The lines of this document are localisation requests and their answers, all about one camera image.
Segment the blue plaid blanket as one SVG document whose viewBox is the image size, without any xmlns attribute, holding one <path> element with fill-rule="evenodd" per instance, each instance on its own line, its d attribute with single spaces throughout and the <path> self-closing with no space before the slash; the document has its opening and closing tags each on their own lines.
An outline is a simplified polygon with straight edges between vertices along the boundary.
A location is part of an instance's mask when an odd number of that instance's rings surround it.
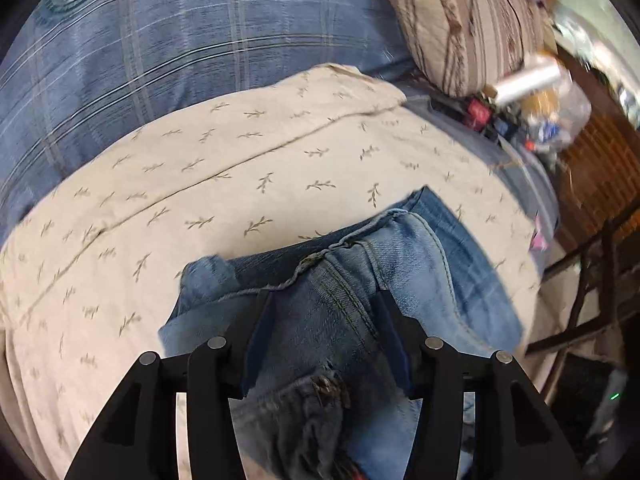
<svg viewBox="0 0 640 480">
<path fill-rule="evenodd" d="M 1 63 L 1 231 L 122 136 L 322 63 L 393 80 L 388 0 L 40 0 Z"/>
</svg>

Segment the white leaf-print bedsheet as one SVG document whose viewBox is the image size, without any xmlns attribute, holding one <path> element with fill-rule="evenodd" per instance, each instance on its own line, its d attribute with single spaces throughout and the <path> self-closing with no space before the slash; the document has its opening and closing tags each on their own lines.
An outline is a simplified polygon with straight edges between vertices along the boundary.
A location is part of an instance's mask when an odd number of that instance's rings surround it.
<svg viewBox="0 0 640 480">
<path fill-rule="evenodd" d="M 326 64 L 166 115 L 59 184 L 1 251 L 1 405 L 64 476 L 135 356 L 160 348 L 183 267 L 292 245 L 430 188 L 533 325 L 539 205 L 515 153 L 423 100 Z"/>
</svg>

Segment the blue denim pants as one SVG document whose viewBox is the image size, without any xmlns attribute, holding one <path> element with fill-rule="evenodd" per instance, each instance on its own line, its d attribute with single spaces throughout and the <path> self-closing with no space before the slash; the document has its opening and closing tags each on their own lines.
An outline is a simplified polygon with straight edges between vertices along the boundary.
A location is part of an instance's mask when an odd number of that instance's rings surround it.
<svg viewBox="0 0 640 480">
<path fill-rule="evenodd" d="M 223 334 L 269 292 L 273 332 L 257 382 L 231 405 L 241 451 L 280 479 L 369 479 L 406 469 L 420 403 L 378 343 L 380 290 L 458 351 L 514 350 L 523 329 L 480 246 L 427 188 L 376 217 L 272 252 L 210 256 L 182 272 L 158 336 L 168 356 Z"/>
</svg>

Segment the clear plastic bag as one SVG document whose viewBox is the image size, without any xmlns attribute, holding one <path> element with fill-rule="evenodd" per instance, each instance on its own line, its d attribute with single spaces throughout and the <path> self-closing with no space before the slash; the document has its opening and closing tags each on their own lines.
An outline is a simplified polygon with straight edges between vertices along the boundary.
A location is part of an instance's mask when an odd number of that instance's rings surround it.
<svg viewBox="0 0 640 480">
<path fill-rule="evenodd" d="M 591 110 L 585 92 L 562 67 L 557 82 L 521 100 L 526 148 L 537 153 L 563 151 L 587 125 Z"/>
</svg>

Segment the striped beige pillow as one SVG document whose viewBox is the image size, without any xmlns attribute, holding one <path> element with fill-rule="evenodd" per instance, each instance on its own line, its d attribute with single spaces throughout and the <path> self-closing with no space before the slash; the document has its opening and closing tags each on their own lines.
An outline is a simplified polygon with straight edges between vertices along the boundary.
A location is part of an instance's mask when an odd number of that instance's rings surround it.
<svg viewBox="0 0 640 480">
<path fill-rule="evenodd" d="M 390 0 L 413 61 L 461 98 L 515 72 L 544 47 L 548 14 L 532 0 Z"/>
</svg>

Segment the white cylindrical roll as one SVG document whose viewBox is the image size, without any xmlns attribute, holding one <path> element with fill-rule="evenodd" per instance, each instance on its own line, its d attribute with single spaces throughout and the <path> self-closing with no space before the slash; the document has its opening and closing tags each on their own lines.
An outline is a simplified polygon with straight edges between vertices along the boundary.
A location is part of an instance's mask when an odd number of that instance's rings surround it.
<svg viewBox="0 0 640 480">
<path fill-rule="evenodd" d="M 495 106 L 505 106 L 524 96 L 547 89 L 562 78 L 563 69 L 555 60 L 525 67 L 509 76 L 488 84 L 482 90 Z"/>
</svg>

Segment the brown wooden cabinet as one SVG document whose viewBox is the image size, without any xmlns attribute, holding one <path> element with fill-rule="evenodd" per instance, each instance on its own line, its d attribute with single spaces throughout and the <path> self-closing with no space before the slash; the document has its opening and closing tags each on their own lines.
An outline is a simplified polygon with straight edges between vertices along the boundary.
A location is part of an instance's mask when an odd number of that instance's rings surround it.
<svg viewBox="0 0 640 480">
<path fill-rule="evenodd" d="M 586 70 L 563 48 L 558 58 L 591 103 L 589 122 L 560 154 L 566 168 L 555 182 L 560 204 L 556 239 L 569 252 L 639 196 L 639 133 L 599 73 Z"/>
</svg>

